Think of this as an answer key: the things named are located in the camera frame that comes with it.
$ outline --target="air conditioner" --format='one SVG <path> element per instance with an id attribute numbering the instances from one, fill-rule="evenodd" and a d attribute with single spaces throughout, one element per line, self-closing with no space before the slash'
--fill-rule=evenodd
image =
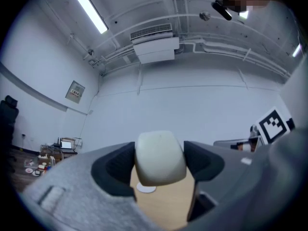
<path id="1" fill-rule="evenodd" d="M 130 34 L 136 55 L 142 64 L 174 60 L 174 50 L 180 47 L 178 37 L 173 37 L 172 25 L 150 26 Z"/>

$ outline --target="floor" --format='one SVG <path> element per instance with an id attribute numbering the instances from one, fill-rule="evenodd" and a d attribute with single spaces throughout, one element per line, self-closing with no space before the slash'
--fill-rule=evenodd
<path id="1" fill-rule="evenodd" d="M 34 154 L 12 149 L 11 155 L 17 161 L 9 159 L 15 173 L 8 170 L 11 183 L 18 192 L 35 181 L 36 177 L 25 172 L 24 160 L 32 159 Z M 176 230 L 187 225 L 187 214 L 190 208 L 194 180 L 189 170 L 186 178 L 167 185 L 159 186 L 153 193 L 142 193 L 137 190 L 138 176 L 135 167 L 131 173 L 130 185 L 134 188 L 139 208 L 158 226 L 164 230 Z"/>
<path id="2" fill-rule="evenodd" d="M 27 185 L 31 184 L 33 181 L 36 180 L 35 176 L 25 172 L 26 168 L 24 167 L 25 159 L 33 159 L 36 157 L 36 155 L 27 152 L 21 152 L 16 149 L 11 149 L 10 155 L 14 156 L 17 160 L 15 162 L 11 158 L 8 159 L 10 165 L 12 165 L 12 167 L 15 169 L 15 172 L 12 173 L 10 171 L 10 168 L 7 168 L 7 174 L 11 180 L 13 187 L 19 193 L 21 193 Z"/>

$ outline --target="desk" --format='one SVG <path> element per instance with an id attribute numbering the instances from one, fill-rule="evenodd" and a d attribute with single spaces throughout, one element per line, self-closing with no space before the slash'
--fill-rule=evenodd
<path id="1" fill-rule="evenodd" d="M 159 186 L 153 193 L 137 190 L 139 182 L 135 167 L 131 173 L 130 186 L 134 188 L 139 208 L 158 226 L 175 230 L 187 225 L 194 179 L 187 169 L 186 178 L 176 183 Z"/>

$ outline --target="electrical panel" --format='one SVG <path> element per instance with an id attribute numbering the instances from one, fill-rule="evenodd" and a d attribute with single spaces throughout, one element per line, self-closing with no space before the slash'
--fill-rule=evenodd
<path id="1" fill-rule="evenodd" d="M 66 98 L 75 102 L 79 103 L 82 97 L 82 93 L 84 92 L 85 88 L 78 84 L 76 81 L 73 81 L 68 92 L 66 94 Z"/>

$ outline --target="ceiling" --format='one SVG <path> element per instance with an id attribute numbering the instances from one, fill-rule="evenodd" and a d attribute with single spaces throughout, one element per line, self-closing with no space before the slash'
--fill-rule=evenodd
<path id="1" fill-rule="evenodd" d="M 77 0 L 41 0 L 40 6 L 49 11 L 50 19 L 68 41 L 74 34 L 69 44 L 80 52 L 80 57 L 87 57 L 87 61 L 100 60 L 94 67 L 102 71 L 137 61 L 135 54 L 111 62 L 105 61 L 104 57 L 130 45 L 131 32 L 163 23 L 171 23 L 174 34 L 179 37 L 201 36 L 212 42 L 223 42 L 247 50 L 251 48 L 290 73 L 300 60 L 300 57 L 291 57 L 298 45 L 294 18 L 288 8 L 278 2 L 270 2 L 265 8 L 251 11 L 247 19 L 230 11 L 233 19 L 226 21 L 211 7 L 214 0 L 91 1 L 109 27 L 103 34 L 99 33 Z M 207 22 L 201 20 L 198 17 L 201 11 L 210 12 L 211 19 Z M 174 17 L 176 14 L 195 16 Z M 137 23 L 162 16 L 165 18 L 126 30 Z M 88 49 L 94 50 L 93 56 L 87 55 Z"/>

